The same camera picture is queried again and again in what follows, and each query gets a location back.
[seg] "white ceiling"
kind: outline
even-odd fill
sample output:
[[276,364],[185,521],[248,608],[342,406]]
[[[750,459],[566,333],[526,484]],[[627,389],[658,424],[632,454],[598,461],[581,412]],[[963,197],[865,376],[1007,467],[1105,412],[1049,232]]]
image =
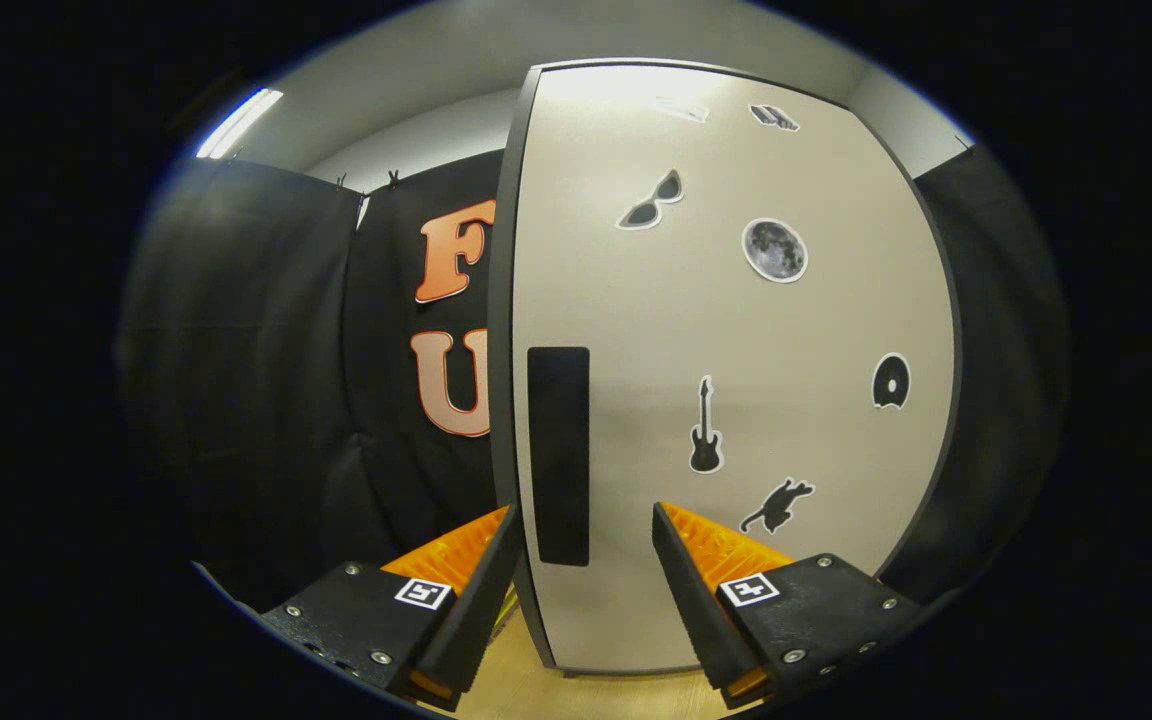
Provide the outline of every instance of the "white ceiling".
[[582,58],[726,65],[841,101],[869,62],[740,0],[442,0],[385,20],[268,83],[285,92],[243,159],[297,173],[439,106],[521,88],[531,65]]

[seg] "white wall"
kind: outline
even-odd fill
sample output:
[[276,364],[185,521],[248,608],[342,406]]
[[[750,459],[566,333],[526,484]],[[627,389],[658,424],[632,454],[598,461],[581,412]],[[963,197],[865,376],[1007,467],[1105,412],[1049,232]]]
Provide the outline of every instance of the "white wall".
[[963,143],[975,144],[954,120],[877,65],[870,66],[844,105],[882,137],[911,179],[965,151]]
[[439,0],[308,55],[243,136],[243,158],[296,173],[449,103],[521,88],[532,65],[675,58],[842,100],[867,61],[744,0]]
[[511,88],[470,97],[403,120],[353,143],[306,174],[329,182],[344,174],[346,187],[371,192],[389,182],[389,170],[397,170],[399,179],[403,179],[453,160],[500,150],[509,135],[521,91],[522,88]]
[[[500,150],[509,135],[520,91],[521,88],[509,88],[480,94],[403,120],[353,143],[308,174],[328,182],[344,174],[346,187],[371,192],[389,182],[389,170],[408,177],[438,165]],[[963,143],[955,141],[955,135],[973,145],[972,138],[941,111],[877,67],[864,71],[842,103],[887,142],[910,177],[918,177],[963,152]]]

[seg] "sunglasses sticker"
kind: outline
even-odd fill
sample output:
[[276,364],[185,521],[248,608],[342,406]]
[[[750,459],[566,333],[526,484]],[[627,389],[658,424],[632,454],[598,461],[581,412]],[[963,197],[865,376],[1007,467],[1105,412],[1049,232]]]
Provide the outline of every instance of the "sunglasses sticker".
[[774,218],[756,218],[741,233],[741,250],[745,251],[755,272],[772,282],[790,283],[808,270],[808,247],[799,234]]
[[708,108],[700,103],[681,99],[681,97],[662,97],[655,99],[655,109],[664,114],[691,120],[695,123],[704,123],[708,119]]
[[634,205],[626,213],[626,217],[621,218],[621,222],[616,223],[616,227],[622,232],[641,232],[641,229],[655,227],[655,223],[660,222],[659,204],[670,204],[677,200],[682,200],[682,179],[679,177],[679,170],[669,170],[657,183],[652,197]]
[[764,123],[764,126],[778,127],[781,129],[787,129],[790,132],[799,131],[799,123],[794,122],[794,118],[788,118],[785,114],[785,109],[780,109],[774,105],[750,105],[750,113],[755,114],[755,119],[758,122]]

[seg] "sticker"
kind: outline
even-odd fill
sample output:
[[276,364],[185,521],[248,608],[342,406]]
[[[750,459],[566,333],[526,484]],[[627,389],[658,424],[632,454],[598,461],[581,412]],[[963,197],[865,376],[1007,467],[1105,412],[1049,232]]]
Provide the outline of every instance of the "sticker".
[[717,473],[723,465],[723,433],[713,429],[712,406],[714,384],[708,376],[700,378],[700,423],[691,426],[691,471],[692,473]]
[[900,353],[888,353],[874,367],[874,407],[904,407],[909,397],[909,363]]
[[677,200],[682,200],[682,179],[679,177],[679,170],[669,170],[657,183],[652,197],[630,209],[626,217],[621,218],[621,222],[616,223],[616,227],[622,232],[641,232],[641,229],[654,227],[655,223],[660,222],[658,202]]
[[438,611],[438,606],[444,605],[444,598],[450,592],[452,585],[411,578],[407,581],[401,591],[397,591],[394,600],[424,607],[426,611]]
[[774,126],[781,129],[787,129],[790,132],[799,131],[799,123],[794,122],[794,118],[788,118],[785,114],[785,109],[780,109],[774,105],[750,105],[750,113],[755,114],[755,119],[758,122],[764,123],[764,126]]
[[681,99],[681,97],[658,96],[655,100],[655,109],[661,111],[664,114],[673,115],[674,118],[691,120],[691,122],[695,123],[703,123],[705,122],[705,119],[708,119],[708,108],[705,108],[705,106],[700,105],[700,103],[684,100]]
[[728,582],[721,583],[718,586],[723,589],[728,600],[732,600],[732,605],[736,607],[755,605],[755,602],[761,602],[781,594],[776,585],[773,585],[771,579],[767,579],[767,575],[761,573],[750,575],[748,578],[728,579]]
[[763,501],[763,507],[759,507],[758,511],[741,521],[740,532],[749,533],[749,524],[753,523],[755,520],[763,518],[763,526],[767,528],[767,532],[774,536],[776,529],[788,523],[794,516],[790,511],[790,505],[797,498],[812,495],[813,492],[814,487],[809,486],[809,484],[799,483],[795,486],[794,478],[785,478],[783,486],[773,488],[772,495]]
[[750,220],[741,233],[740,244],[751,268],[772,282],[794,282],[808,270],[808,247],[799,234],[781,220]]

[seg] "wooden floor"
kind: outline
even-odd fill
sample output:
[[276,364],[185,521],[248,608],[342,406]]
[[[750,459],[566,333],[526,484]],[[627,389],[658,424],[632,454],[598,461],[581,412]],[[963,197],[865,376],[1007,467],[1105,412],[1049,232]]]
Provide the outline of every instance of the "wooden floor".
[[[740,711],[752,706],[741,707]],[[456,712],[434,712],[461,720],[497,720],[529,717],[532,720],[717,720],[732,715],[718,691],[700,670],[669,675],[578,675],[564,679],[561,670],[540,665],[526,621],[521,612],[506,620],[483,657],[479,675],[463,694]]]

